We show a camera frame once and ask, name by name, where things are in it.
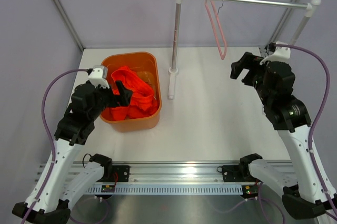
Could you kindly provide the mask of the orange shorts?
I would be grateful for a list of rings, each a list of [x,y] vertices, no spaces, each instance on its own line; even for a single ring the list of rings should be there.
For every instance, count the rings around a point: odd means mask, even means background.
[[[111,77],[114,81],[120,80],[126,89],[133,92],[128,107],[110,108],[113,121],[145,118],[157,112],[158,101],[154,90],[136,72],[123,66],[112,72]]]

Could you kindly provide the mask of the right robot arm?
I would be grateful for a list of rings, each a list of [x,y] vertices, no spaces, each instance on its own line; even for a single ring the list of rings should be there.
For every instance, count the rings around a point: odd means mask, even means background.
[[[296,179],[270,165],[258,154],[239,161],[239,176],[258,180],[276,192],[288,214],[296,220],[313,219],[336,207],[336,189],[329,182],[309,133],[311,119],[305,104],[293,94],[295,74],[289,64],[264,62],[246,52],[231,64],[231,79],[242,70],[248,73],[242,83],[253,87],[263,105],[266,118],[282,139],[291,159]]]

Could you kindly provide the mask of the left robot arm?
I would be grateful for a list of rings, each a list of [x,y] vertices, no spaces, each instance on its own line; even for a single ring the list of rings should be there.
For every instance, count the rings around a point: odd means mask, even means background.
[[[78,85],[71,95],[64,117],[59,121],[52,140],[52,152],[34,190],[24,202],[16,203],[13,215],[30,223],[67,223],[71,210],[93,183],[108,181],[113,175],[112,160],[95,154],[68,186],[65,180],[75,157],[84,147],[94,121],[106,108],[127,107],[132,91],[120,80],[111,87],[94,86],[89,81]]]

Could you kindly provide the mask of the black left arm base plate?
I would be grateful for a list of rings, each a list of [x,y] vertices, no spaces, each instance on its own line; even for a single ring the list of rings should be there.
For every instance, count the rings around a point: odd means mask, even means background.
[[[130,177],[130,166],[110,165],[104,168],[103,177],[99,182],[128,182]]]

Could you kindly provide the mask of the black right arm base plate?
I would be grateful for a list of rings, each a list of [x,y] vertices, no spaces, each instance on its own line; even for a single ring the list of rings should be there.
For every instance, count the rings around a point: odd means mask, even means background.
[[[224,182],[248,182],[250,179],[245,177],[240,171],[239,165],[221,165],[216,171],[222,175]]]

